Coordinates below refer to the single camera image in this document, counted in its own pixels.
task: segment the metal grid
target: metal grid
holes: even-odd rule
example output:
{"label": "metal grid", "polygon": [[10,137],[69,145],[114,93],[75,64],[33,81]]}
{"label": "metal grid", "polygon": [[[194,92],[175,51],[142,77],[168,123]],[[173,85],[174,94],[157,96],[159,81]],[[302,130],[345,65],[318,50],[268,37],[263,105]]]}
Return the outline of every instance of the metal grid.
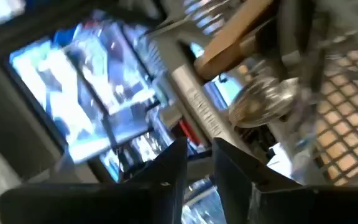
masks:
{"label": "metal grid", "polygon": [[350,80],[346,69],[358,72],[358,50],[328,64],[318,109],[316,157],[336,185],[358,173],[358,80]]}

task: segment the wire rack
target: wire rack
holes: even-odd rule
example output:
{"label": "wire rack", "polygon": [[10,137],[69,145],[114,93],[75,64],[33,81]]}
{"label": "wire rack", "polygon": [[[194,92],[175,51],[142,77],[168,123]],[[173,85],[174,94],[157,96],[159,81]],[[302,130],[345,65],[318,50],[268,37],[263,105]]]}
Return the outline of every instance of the wire rack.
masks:
{"label": "wire rack", "polygon": [[335,185],[358,174],[358,80],[350,78],[348,70],[358,72],[358,50],[327,64],[318,108],[315,156]]}

